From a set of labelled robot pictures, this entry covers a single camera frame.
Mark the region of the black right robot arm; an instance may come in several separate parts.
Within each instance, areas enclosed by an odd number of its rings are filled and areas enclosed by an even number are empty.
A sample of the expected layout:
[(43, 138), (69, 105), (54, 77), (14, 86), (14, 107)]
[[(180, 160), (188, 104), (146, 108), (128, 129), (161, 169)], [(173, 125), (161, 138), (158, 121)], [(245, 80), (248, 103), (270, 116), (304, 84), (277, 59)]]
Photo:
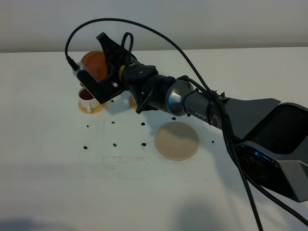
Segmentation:
[[(222, 128), (214, 93), (195, 90), (187, 76), (159, 75), (123, 45), (101, 33), (108, 71), (118, 86), (132, 93), (137, 113), (161, 110), (191, 115)], [(256, 184), (297, 202), (308, 199), (308, 110), (269, 98), (243, 101), (218, 96), (231, 123), (235, 149), (244, 172)]]

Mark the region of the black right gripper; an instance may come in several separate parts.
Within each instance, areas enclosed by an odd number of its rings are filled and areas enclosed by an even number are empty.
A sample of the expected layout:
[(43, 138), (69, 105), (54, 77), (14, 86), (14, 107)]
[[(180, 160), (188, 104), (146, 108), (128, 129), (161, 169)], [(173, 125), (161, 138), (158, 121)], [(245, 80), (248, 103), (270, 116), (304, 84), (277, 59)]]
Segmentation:
[(96, 39), (105, 56), (106, 78), (119, 77), (121, 84), (131, 93), (135, 101), (136, 113), (151, 110), (168, 113), (168, 90), (176, 79), (159, 74), (153, 65), (140, 63), (134, 55), (110, 39), (104, 32)]

